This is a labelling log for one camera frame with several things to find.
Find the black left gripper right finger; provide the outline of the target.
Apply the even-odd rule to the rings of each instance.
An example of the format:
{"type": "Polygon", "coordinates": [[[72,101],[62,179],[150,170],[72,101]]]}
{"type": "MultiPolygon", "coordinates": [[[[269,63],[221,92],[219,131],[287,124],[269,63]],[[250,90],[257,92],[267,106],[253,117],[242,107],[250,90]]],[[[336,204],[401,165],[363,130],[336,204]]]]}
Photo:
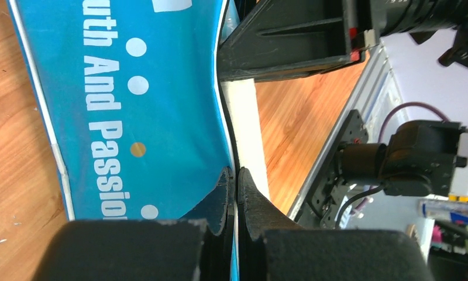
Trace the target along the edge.
{"type": "Polygon", "coordinates": [[[289,280],[294,252],[285,249],[304,228],[288,218],[257,188],[249,169],[238,173],[239,279],[289,280]]]}

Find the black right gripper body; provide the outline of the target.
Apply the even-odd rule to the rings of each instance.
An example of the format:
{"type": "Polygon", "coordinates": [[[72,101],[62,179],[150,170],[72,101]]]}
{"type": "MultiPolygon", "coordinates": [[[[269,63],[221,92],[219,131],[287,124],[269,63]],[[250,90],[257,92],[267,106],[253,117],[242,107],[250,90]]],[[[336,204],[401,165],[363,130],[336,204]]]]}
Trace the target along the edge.
{"type": "Polygon", "coordinates": [[[220,45],[221,81],[280,81],[362,63],[380,34],[379,1],[236,1],[220,45]]]}

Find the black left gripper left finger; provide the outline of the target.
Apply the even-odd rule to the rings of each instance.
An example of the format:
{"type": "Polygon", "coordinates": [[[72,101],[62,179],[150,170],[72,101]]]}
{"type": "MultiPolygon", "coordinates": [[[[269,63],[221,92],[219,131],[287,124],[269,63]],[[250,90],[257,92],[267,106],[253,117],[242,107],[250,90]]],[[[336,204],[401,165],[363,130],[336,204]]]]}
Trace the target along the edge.
{"type": "Polygon", "coordinates": [[[233,174],[222,169],[215,188],[180,221],[178,280],[230,280],[233,174]]]}

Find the blue racket bag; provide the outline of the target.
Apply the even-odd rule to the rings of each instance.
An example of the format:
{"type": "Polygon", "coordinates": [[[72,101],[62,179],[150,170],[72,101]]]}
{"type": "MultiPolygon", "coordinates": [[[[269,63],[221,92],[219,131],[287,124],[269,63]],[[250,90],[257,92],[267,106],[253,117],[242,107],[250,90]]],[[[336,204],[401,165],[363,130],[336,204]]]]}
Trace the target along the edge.
{"type": "Polygon", "coordinates": [[[68,224],[34,280],[178,280],[180,221],[233,174],[227,1],[9,1],[68,224]]]}

